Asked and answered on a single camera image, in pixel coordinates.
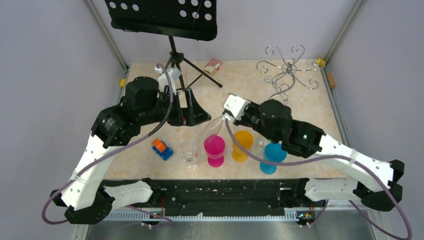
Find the tall clear flute glass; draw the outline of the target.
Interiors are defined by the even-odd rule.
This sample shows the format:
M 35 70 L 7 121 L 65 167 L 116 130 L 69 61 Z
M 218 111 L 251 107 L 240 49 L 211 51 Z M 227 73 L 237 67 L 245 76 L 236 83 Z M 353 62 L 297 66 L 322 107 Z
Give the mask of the tall clear flute glass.
M 223 115 L 209 121 L 206 126 L 200 131 L 197 137 L 198 147 L 204 149 L 204 146 L 210 146 L 218 138 L 222 125 L 225 121 Z

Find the clear wine glass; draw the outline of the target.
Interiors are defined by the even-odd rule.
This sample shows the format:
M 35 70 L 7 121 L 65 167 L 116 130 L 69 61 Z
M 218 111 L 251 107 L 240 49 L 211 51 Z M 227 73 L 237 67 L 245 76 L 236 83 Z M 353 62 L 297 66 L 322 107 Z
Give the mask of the clear wine glass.
M 181 144 L 179 152 L 187 167 L 190 170 L 196 170 L 199 156 L 197 146 L 192 141 L 186 141 Z

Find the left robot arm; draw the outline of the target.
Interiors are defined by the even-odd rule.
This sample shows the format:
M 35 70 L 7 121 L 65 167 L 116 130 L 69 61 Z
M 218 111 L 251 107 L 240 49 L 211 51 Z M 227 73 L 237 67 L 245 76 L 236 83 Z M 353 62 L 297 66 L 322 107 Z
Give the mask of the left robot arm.
M 156 124 L 159 130 L 164 124 L 192 127 L 211 120 L 192 89 L 186 88 L 184 94 L 187 106 L 181 107 L 168 85 L 139 76 L 126 85 L 118 104 L 98 114 L 72 176 L 50 195 L 55 205 L 65 207 L 68 223 L 94 225 L 113 210 L 135 204 L 154 207 L 160 202 L 161 188 L 150 178 L 112 186 L 104 184 L 104 175 L 115 155 L 134 145 L 132 138 L 140 135 L 143 126 Z

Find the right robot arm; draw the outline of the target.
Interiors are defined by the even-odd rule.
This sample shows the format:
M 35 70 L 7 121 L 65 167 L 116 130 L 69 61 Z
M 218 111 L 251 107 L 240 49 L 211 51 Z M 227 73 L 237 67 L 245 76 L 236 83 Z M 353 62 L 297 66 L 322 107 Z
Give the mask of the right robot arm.
M 289 106 L 275 99 L 263 103 L 230 96 L 223 105 L 236 126 L 253 129 L 283 151 L 303 158 L 304 163 L 323 162 L 347 175 L 347 178 L 312 179 L 293 192 L 299 206 L 311 201 L 359 201 L 377 211 L 399 208 L 403 187 L 398 180 L 405 165 L 400 160 L 380 161 L 367 156 L 306 121 L 295 120 Z

